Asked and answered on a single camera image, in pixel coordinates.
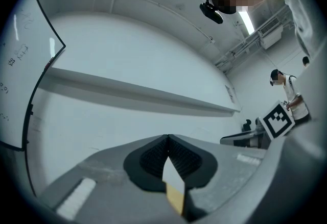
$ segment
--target ceiling light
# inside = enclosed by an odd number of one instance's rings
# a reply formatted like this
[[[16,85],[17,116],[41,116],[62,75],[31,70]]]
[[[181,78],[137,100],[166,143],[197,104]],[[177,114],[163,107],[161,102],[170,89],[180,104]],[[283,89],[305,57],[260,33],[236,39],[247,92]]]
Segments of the ceiling light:
[[[239,12],[247,31],[249,32],[249,34],[252,34],[254,32],[254,27],[253,24],[251,22],[250,16],[249,14],[245,11],[245,12]]]

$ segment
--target black rubber pad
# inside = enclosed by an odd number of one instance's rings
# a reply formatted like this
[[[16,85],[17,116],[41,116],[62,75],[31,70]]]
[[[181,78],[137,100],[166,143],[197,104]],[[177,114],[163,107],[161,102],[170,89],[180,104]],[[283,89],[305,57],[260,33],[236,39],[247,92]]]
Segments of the black rubber pad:
[[[167,157],[185,182],[185,189],[204,187],[215,174],[215,157],[175,135],[162,135],[132,151],[124,161],[130,180],[147,191],[165,192],[162,173]]]

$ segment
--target sticker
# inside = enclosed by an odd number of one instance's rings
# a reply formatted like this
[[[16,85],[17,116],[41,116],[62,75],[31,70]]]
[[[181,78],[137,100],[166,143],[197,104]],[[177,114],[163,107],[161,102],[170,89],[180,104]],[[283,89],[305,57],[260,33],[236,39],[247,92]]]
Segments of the sticker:
[[[264,126],[270,139],[284,136],[295,125],[293,118],[280,101],[262,117],[260,122]]]
[[[252,164],[255,166],[259,166],[261,163],[261,160],[258,158],[254,158],[254,157],[250,157],[247,155],[243,155],[243,154],[238,154],[237,155],[237,160],[248,163],[248,164]]]

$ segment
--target black headphones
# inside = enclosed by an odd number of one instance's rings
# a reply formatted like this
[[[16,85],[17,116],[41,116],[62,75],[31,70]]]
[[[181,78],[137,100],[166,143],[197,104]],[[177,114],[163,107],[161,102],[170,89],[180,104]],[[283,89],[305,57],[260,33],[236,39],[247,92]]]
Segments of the black headphones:
[[[206,17],[210,18],[212,21],[218,24],[221,24],[223,22],[223,18],[218,11],[224,14],[236,13],[236,7],[215,6],[213,0],[206,0],[205,3],[200,4],[200,9]]]

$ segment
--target white shirt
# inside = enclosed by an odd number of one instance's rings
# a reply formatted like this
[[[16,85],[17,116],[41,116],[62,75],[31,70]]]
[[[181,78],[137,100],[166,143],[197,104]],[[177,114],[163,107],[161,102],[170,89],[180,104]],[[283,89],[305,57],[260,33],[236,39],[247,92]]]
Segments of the white shirt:
[[[312,59],[327,48],[327,23],[315,0],[285,0],[293,14],[295,35]]]
[[[287,100],[289,102],[293,101],[295,99],[295,97],[300,96],[301,94],[299,93],[298,89],[296,88],[296,86],[294,85],[296,78],[295,77],[291,77],[291,82],[292,85],[290,85],[289,82],[289,76],[285,76],[286,77],[286,83],[284,86],[284,90],[287,96]],[[299,120],[305,116],[307,116],[309,114],[309,111],[306,107],[306,104],[304,102],[291,107],[292,113],[293,113],[293,117],[294,120]]]

